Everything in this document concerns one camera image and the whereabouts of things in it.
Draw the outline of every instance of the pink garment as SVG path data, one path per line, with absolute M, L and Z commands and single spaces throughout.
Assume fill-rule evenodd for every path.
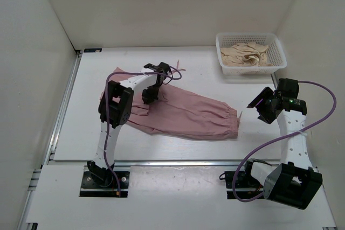
M 114 75 L 110 81 L 122 81 L 130 75 Z M 219 102 L 172 85 L 162 85 L 158 100 L 144 104 L 141 93 L 133 98 L 127 122 L 148 134 L 165 134 L 195 140 L 224 140 L 238 135 L 237 111 Z

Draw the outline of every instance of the gray wall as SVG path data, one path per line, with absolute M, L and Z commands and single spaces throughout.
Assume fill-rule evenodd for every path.
M 218 32 L 276 32 L 293 3 L 293 0 L 50 1 L 76 48 L 214 46 Z
M 287 57 L 280 77 L 310 80 L 337 96 L 335 114 L 309 132 L 308 149 L 323 174 L 328 201 L 339 229 L 345 229 L 345 0 L 296 0 L 278 32 Z M 322 89 L 301 85 L 308 123 L 323 117 L 332 98 Z
M 0 229 L 15 229 L 75 54 L 48 0 L 0 0 Z

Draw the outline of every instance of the beige wall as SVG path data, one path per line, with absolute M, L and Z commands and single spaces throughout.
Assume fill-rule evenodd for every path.
M 337 96 L 335 114 L 310 131 L 308 149 L 336 223 L 345 229 L 345 0 L 296 0 L 278 37 L 287 57 L 279 76 L 322 83 Z M 301 86 L 300 97 L 307 101 L 308 123 L 332 106 L 332 98 L 314 86 Z
M 0 229 L 15 229 L 75 54 L 48 0 L 0 0 Z
M 73 45 L 210 46 L 218 32 L 275 32 L 293 0 L 50 0 Z

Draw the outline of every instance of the folded clothing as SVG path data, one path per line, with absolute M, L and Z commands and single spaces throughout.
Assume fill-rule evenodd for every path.
M 268 45 L 255 42 L 237 43 L 230 48 L 220 48 L 222 61 L 229 67 L 273 66 L 267 63 Z
M 110 81 L 122 81 L 130 75 L 117 74 Z M 172 85 L 162 85 L 158 100 L 144 104 L 141 93 L 133 98 L 127 122 L 148 134 L 164 134 L 194 140 L 224 140 L 238 135 L 237 111 L 220 102 Z

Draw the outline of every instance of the laundry basket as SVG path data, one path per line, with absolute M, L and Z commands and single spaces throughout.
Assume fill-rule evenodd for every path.
M 250 43 L 255 41 L 261 45 L 269 45 L 267 51 L 268 63 L 271 67 L 229 67 L 225 66 L 222 61 L 220 48 L 231 47 L 236 43 Z M 219 63 L 225 75 L 241 75 L 241 74 L 272 74 L 280 68 L 286 67 L 286 58 L 282 51 L 280 42 L 276 35 L 272 33 L 219 33 L 216 35 L 216 48 Z

